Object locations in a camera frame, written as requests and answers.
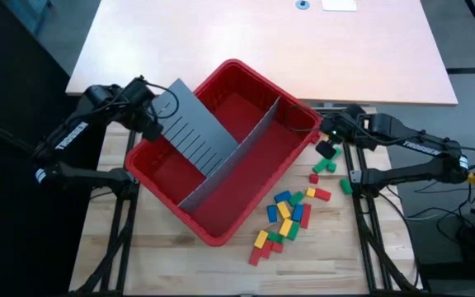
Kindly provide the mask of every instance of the yellow block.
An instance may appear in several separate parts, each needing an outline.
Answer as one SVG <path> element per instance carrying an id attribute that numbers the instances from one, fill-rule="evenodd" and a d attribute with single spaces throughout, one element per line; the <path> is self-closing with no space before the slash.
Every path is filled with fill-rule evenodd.
<path id="1" fill-rule="evenodd" d="M 267 240 L 267 236 L 269 234 L 265 231 L 260 231 L 260 233 L 257 235 L 256 241 L 254 242 L 254 247 L 256 248 L 263 248 L 263 245 L 265 244 L 265 241 Z"/>
<path id="2" fill-rule="evenodd" d="M 289 209 L 287 208 L 287 205 L 285 205 L 284 201 L 281 201 L 280 203 L 277 203 L 276 205 L 278 206 L 278 210 L 280 211 L 282 218 L 287 219 L 290 217 Z"/>
<path id="3" fill-rule="evenodd" d="M 290 219 L 285 219 L 284 223 L 281 225 L 280 228 L 280 234 L 287 237 L 287 234 L 289 234 L 290 226 L 293 225 L 293 221 Z"/>
<path id="4" fill-rule="evenodd" d="M 307 188 L 307 193 L 305 193 L 309 197 L 314 197 L 314 193 L 317 191 L 314 188 Z"/>

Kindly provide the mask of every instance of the wooden table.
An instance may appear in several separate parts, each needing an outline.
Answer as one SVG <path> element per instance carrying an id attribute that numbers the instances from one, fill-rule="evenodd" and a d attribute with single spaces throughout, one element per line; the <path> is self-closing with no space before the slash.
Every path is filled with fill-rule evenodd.
<path id="1" fill-rule="evenodd" d="M 67 92 L 140 74 L 195 89 L 235 58 L 309 101 L 458 104 L 419 0 L 310 3 L 102 0 Z"/>
<path id="2" fill-rule="evenodd" d="M 102 149 L 101 170 L 121 167 L 127 131 L 111 125 Z M 367 293 L 353 202 L 339 186 L 347 174 L 339 157 L 335 174 L 321 174 L 319 186 L 332 193 L 329 202 L 304 198 L 313 206 L 309 229 L 300 229 L 294 242 L 287 240 L 284 252 L 261 259 L 258 267 L 248 264 L 252 245 L 261 229 L 278 230 L 269 224 L 266 206 L 284 190 L 303 191 L 308 175 L 321 156 L 309 145 L 283 175 L 244 224 L 222 247 L 209 247 L 198 239 L 152 193 L 141 187 L 125 283 L 127 295 L 236 295 L 236 294 L 356 294 Z M 386 148 L 366 152 L 368 167 L 391 167 Z M 401 208 L 388 191 L 383 193 Z M 383 241 L 388 255 L 410 280 L 415 279 L 412 245 L 407 230 L 394 209 L 376 200 Z M 106 253 L 114 196 L 92 200 L 87 212 L 71 288 L 78 288 Z M 117 257 L 111 279 L 114 287 Z M 379 276 L 375 264 L 376 276 Z"/>

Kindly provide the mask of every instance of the blue block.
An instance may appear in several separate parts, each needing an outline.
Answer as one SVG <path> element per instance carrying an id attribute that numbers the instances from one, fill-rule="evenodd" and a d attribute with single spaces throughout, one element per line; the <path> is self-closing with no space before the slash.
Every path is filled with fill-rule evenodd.
<path id="1" fill-rule="evenodd" d="M 302 220 L 303 205 L 295 205 L 293 211 L 293 221 L 299 222 Z"/>
<path id="2" fill-rule="evenodd" d="M 267 214 L 269 215 L 269 223 L 276 223 L 278 221 L 276 205 L 267 206 Z"/>
<path id="3" fill-rule="evenodd" d="M 283 191 L 280 194 L 274 196 L 274 200 L 276 203 L 280 203 L 281 201 L 286 201 L 288 200 L 292 195 L 290 195 L 289 191 Z"/>

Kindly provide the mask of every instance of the gray floor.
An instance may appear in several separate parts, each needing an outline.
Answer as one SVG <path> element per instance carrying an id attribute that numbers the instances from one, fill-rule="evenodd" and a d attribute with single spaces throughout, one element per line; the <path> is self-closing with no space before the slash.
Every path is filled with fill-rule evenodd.
<path id="1" fill-rule="evenodd" d="M 54 8 L 46 17 L 38 40 L 70 74 L 78 60 L 100 1 L 53 0 L 52 2 Z M 423 0 L 422 4 L 446 67 L 475 67 L 475 21 L 464 2 Z M 380 112 L 396 116 L 412 128 L 425 129 L 429 134 L 448 136 L 458 140 L 462 145 L 475 147 L 475 75 L 454 75 L 450 80 L 459 100 L 456 107 L 381 105 L 378 109 Z M 388 151 L 394 167 L 427 160 L 425 156 L 403 148 L 393 147 Z M 474 163 L 475 153 L 470 152 L 467 155 L 471 163 Z M 431 206 L 454 209 L 466 198 L 466 191 L 431 195 L 413 192 L 425 184 L 418 182 L 399 187 L 407 215 Z M 464 186 L 436 185 L 432 190 L 456 187 Z M 434 229 L 433 223 L 433 221 L 411 222 L 414 233 L 412 240 L 419 257 L 423 261 L 430 262 L 439 259 L 438 251 L 458 255 L 459 251 L 452 243 L 444 243 L 441 247 L 435 246 L 437 241 L 444 239 L 437 233 L 430 236 L 426 234 L 427 228 Z M 436 281 L 432 283 L 432 289 L 438 292 L 458 290 L 461 294 L 475 295 L 475 282 Z"/>

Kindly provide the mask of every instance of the red plastic bin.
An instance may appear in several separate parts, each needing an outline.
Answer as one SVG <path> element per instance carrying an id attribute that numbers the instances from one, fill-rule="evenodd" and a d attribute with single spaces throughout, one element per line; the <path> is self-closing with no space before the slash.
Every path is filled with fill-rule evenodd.
<path id="1" fill-rule="evenodd" d="M 239 143 L 280 97 L 266 132 L 228 179 L 191 214 L 177 205 L 205 177 L 162 136 L 153 143 L 143 140 L 129 152 L 128 170 L 203 241 L 220 246 L 317 133 L 293 130 L 318 127 L 320 116 L 236 59 L 221 64 L 195 95 Z"/>

